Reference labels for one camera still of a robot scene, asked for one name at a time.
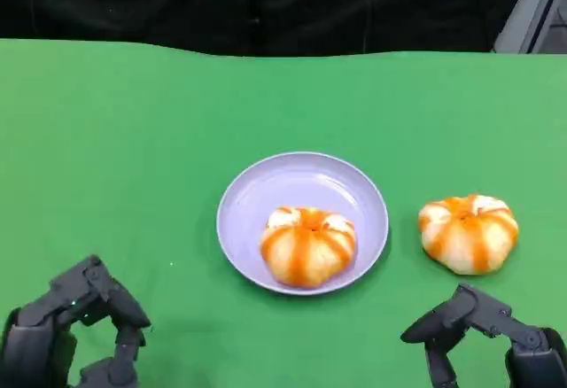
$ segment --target green tablecloth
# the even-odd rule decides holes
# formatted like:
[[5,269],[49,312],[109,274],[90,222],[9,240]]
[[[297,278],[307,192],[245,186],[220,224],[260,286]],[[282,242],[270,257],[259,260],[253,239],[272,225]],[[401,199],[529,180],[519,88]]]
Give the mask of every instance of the green tablecloth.
[[[116,43],[0,42],[0,315],[101,255],[151,316],[146,387],[428,387],[402,330],[463,280],[423,254],[427,201],[482,192],[517,214],[496,275],[468,279],[567,333],[567,59],[396,53],[214,58]],[[365,171],[391,217],[384,259],[321,298],[271,294],[224,259],[221,194],[268,155],[322,151]],[[113,329],[78,328],[73,371]],[[464,388],[502,387],[505,339],[470,333]]]

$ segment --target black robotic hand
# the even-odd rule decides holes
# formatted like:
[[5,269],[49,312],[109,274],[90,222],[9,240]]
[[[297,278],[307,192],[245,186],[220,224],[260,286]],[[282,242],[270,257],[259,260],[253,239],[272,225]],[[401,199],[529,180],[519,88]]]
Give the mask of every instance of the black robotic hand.
[[519,322],[512,318],[509,306],[464,283],[459,284],[451,299],[414,322],[401,340],[424,343],[435,388],[457,388],[447,353],[469,328],[489,338],[510,338],[512,346],[505,363],[511,388],[567,388],[567,353],[561,336],[553,329]]
[[91,256],[50,282],[38,300],[11,312],[0,349],[0,388],[72,388],[67,384],[76,339],[71,325],[110,317],[114,356],[81,370],[75,388],[136,388],[134,363],[150,320],[104,263]]

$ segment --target food on plate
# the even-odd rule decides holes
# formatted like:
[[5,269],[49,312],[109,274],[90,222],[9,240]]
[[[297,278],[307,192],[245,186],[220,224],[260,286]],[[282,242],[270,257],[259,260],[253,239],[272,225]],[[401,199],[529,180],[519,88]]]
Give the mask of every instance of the food on plate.
[[470,195],[430,202],[419,213],[423,248],[458,275],[499,269],[518,238],[510,208],[490,196]]
[[317,208],[280,207],[268,218],[261,254],[274,277],[297,288],[317,288],[345,271],[356,253],[354,225]]

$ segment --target plate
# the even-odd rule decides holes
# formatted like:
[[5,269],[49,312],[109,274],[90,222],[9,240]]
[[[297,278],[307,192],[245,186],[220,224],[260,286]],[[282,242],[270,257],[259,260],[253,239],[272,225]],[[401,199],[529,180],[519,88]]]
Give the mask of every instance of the plate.
[[[279,206],[313,206],[340,213],[358,237],[350,267],[316,289],[280,284],[260,254],[260,239]],[[217,234],[230,263],[242,275],[271,291],[316,295],[344,288],[364,275],[382,253],[388,212],[376,185],[353,165],[315,152],[290,152],[261,160],[227,188],[219,205]]]

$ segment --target black curtain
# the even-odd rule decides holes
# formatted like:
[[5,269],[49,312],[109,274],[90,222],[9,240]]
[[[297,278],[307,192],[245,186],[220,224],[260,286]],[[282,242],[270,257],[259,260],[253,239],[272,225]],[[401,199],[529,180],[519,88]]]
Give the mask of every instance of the black curtain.
[[0,0],[0,36],[221,55],[490,51],[517,0]]

